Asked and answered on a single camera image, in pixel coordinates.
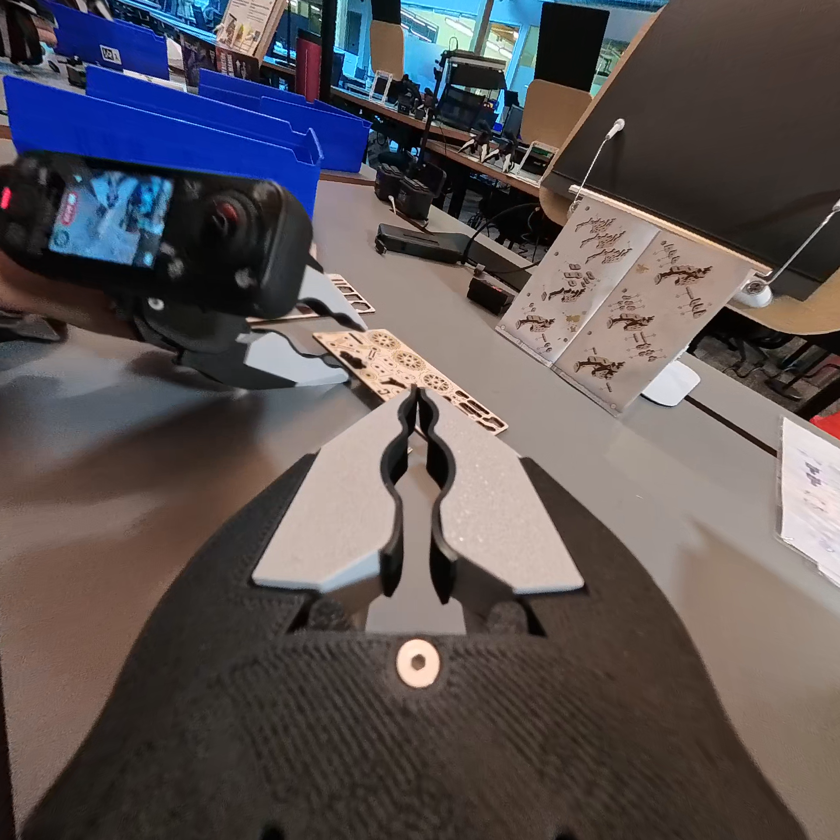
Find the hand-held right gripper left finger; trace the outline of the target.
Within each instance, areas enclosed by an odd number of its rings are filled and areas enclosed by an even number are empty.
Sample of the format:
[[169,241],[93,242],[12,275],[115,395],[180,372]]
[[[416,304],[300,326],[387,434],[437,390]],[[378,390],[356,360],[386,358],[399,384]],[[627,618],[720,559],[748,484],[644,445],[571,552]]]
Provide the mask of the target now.
[[403,576],[404,511],[418,388],[385,402],[311,458],[252,572],[260,587],[328,597],[352,618]]

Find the black divider panel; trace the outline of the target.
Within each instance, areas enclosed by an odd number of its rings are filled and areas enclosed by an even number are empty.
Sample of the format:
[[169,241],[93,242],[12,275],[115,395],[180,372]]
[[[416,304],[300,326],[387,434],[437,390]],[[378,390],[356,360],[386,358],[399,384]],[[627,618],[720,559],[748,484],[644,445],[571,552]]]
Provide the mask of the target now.
[[543,3],[534,80],[589,92],[609,17],[602,8]]

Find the printed paper sheet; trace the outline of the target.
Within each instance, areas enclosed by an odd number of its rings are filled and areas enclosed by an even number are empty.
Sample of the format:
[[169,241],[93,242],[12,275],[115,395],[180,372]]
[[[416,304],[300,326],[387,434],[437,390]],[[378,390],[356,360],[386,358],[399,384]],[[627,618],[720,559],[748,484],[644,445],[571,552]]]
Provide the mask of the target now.
[[839,586],[839,445],[817,427],[780,422],[778,539]]

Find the dark printed box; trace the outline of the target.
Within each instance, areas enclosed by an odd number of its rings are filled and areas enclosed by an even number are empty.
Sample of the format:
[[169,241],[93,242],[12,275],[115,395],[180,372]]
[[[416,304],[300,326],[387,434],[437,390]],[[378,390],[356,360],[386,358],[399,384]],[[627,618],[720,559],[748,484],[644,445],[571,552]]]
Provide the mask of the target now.
[[267,84],[260,62],[255,57],[211,45],[204,39],[184,33],[180,33],[177,40],[182,51],[183,74],[188,91],[197,92],[201,70],[210,70],[224,77]]

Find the black power brick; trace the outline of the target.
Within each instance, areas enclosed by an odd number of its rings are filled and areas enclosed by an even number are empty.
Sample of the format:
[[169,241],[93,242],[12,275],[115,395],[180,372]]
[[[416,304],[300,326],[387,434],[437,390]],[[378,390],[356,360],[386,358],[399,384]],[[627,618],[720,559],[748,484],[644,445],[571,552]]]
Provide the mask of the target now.
[[374,248],[381,256],[393,253],[446,265],[458,264],[463,260],[457,246],[446,243],[435,234],[413,227],[380,224],[374,237]]

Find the long wooden table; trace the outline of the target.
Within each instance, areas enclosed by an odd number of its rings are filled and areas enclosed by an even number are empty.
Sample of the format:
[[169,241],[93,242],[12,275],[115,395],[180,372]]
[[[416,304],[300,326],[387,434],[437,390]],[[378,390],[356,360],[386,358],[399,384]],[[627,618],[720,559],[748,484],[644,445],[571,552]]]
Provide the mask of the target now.
[[[340,87],[332,87],[331,99],[341,101],[343,105],[350,106],[352,109],[357,109],[360,112],[364,111],[375,113],[382,121],[388,123],[399,123],[412,132],[423,133],[425,131],[426,125],[424,121],[400,113],[396,110],[396,108],[392,108],[387,104],[382,104],[379,101],[370,100],[366,96],[358,95],[353,91],[348,91]],[[534,198],[539,197],[539,182],[530,178],[521,178],[514,175],[511,171],[504,172],[501,167],[495,165],[493,161],[479,161],[475,156],[461,153],[460,146],[463,145],[469,137],[470,135],[468,132],[432,121],[429,127],[426,150],[433,152],[438,156],[444,157],[447,160],[453,161],[472,172],[486,175],[500,184],[509,186],[510,189],[516,190],[520,193],[525,193]]]

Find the person's left hand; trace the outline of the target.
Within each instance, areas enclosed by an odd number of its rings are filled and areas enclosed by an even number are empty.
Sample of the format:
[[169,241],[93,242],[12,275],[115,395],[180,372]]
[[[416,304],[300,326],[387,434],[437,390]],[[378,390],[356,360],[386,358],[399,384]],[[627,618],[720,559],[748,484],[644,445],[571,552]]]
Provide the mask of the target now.
[[140,341],[135,327],[121,319],[104,292],[50,280],[1,254],[2,313],[31,315],[92,333]]

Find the leaning display card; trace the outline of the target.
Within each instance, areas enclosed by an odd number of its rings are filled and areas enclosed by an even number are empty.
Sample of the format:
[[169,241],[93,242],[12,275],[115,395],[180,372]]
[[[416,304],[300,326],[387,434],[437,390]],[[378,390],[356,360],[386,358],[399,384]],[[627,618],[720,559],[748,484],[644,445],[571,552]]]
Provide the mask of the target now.
[[228,1],[216,26],[216,46],[262,62],[288,1]]

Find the black laptop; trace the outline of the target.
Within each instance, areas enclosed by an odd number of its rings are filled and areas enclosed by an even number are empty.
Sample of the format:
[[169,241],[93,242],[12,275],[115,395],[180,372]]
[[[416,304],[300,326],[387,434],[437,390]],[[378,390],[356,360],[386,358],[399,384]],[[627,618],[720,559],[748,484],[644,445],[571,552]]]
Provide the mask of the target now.
[[438,100],[436,121],[469,132],[479,120],[486,96],[462,87],[447,85]]

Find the wooden puzzle sheet with gears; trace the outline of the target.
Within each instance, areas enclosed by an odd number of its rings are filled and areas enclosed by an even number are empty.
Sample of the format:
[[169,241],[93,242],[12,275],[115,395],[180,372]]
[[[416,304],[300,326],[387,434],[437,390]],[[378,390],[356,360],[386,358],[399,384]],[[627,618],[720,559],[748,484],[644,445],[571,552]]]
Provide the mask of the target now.
[[312,337],[383,402],[415,386],[442,396],[494,435],[508,429],[508,424],[498,415],[388,330],[315,332]]

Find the blue storage bin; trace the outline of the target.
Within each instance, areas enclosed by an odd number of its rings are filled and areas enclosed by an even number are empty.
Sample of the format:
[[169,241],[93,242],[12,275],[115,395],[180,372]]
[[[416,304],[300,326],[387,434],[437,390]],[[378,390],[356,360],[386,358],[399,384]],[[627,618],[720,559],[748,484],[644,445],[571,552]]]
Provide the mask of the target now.
[[288,121],[99,67],[87,70],[88,96],[291,150],[301,162],[320,165],[322,147],[312,130]]
[[198,93],[240,109],[282,120],[297,132],[313,132],[322,151],[322,168],[357,173],[366,155],[371,123],[321,100],[214,70],[200,69]]
[[283,146],[21,77],[3,81],[18,153],[57,152],[277,182],[313,215],[318,146]]
[[122,20],[107,20],[63,3],[45,2],[56,21],[56,52],[116,71],[169,80],[165,37]]

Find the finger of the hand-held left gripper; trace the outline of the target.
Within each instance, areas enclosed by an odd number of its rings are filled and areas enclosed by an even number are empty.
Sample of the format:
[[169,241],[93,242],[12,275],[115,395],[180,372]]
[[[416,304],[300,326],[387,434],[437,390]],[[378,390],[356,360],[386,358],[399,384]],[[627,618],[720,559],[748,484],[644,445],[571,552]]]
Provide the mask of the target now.
[[303,273],[296,309],[307,309],[318,317],[330,319],[342,328],[364,332],[368,329],[362,316],[351,306],[315,259],[308,259]]
[[341,385],[350,378],[331,356],[305,353],[282,332],[242,333],[239,343],[245,348],[239,387],[250,391]]

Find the black battery charger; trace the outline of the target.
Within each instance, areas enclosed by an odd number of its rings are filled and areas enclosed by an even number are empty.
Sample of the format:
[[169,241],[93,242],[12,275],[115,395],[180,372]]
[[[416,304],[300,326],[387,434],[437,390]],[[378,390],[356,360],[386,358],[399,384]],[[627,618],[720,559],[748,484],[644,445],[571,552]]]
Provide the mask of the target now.
[[374,165],[374,195],[396,214],[426,224],[433,203],[447,182],[445,170],[405,153],[384,152]]

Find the small black box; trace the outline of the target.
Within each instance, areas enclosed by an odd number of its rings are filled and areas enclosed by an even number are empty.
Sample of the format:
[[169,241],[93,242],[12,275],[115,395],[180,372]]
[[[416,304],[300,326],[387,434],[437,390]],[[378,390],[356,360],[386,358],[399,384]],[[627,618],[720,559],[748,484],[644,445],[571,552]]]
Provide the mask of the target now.
[[484,276],[473,276],[466,293],[467,300],[496,317],[507,312],[515,297],[507,288]]

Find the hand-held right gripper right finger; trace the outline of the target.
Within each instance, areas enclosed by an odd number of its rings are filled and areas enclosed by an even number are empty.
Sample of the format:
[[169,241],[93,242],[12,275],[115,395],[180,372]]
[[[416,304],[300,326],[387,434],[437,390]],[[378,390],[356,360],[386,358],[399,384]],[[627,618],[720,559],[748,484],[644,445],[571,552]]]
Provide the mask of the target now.
[[455,601],[465,632],[487,630],[495,607],[582,592],[585,580],[520,455],[440,394],[418,392],[427,473],[439,492],[429,570],[438,599]]

